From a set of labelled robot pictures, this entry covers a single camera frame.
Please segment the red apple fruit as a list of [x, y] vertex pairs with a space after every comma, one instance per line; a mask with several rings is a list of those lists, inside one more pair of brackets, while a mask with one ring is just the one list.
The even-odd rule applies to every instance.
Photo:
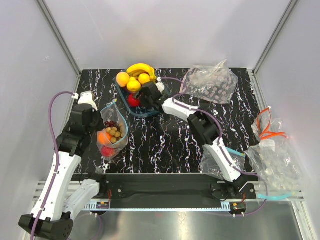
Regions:
[[135, 98], [135, 95], [134, 94], [131, 94], [128, 96], [127, 98], [127, 102], [128, 104], [131, 106], [131, 107], [134, 107], [134, 108], [137, 108], [140, 106], [140, 100]]

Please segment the brown longan bunch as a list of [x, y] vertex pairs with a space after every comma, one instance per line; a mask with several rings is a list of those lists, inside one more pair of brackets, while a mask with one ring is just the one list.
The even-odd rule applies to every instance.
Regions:
[[110, 135], [112, 135], [112, 139], [111, 142], [112, 144], [117, 143], [119, 140], [121, 140], [125, 134], [124, 134], [124, 125], [122, 123], [118, 123], [119, 127], [106, 127], [105, 131], [106, 133], [109, 133]]

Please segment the clear bag under right arm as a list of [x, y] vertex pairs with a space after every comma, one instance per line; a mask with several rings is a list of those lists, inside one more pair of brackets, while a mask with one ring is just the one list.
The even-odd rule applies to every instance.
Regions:
[[222, 149], [229, 162], [219, 146], [204, 145], [200, 171], [203, 174], [212, 174], [218, 179], [233, 182], [240, 177], [240, 171], [244, 170], [246, 155], [225, 146]]

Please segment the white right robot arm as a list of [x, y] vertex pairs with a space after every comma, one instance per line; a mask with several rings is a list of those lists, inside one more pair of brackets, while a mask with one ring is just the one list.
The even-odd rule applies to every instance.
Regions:
[[228, 195], [235, 199], [239, 198], [245, 192], [248, 178], [236, 166], [227, 151], [219, 122], [201, 107], [188, 105], [164, 94], [164, 89], [164, 85], [160, 82], [148, 82], [134, 94], [134, 97], [146, 109], [155, 109], [187, 122], [195, 140], [217, 162], [223, 179], [228, 184]]

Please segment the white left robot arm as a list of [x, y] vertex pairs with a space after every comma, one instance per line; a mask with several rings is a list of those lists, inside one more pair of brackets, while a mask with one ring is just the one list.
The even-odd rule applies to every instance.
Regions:
[[72, 107], [70, 119], [62, 133], [54, 139], [53, 162], [42, 193], [30, 214], [22, 215], [18, 225], [31, 238], [66, 240], [74, 220], [94, 197], [108, 193], [105, 176], [91, 173], [70, 196], [66, 193], [74, 172], [81, 162], [94, 133], [104, 127], [101, 113], [91, 104]]

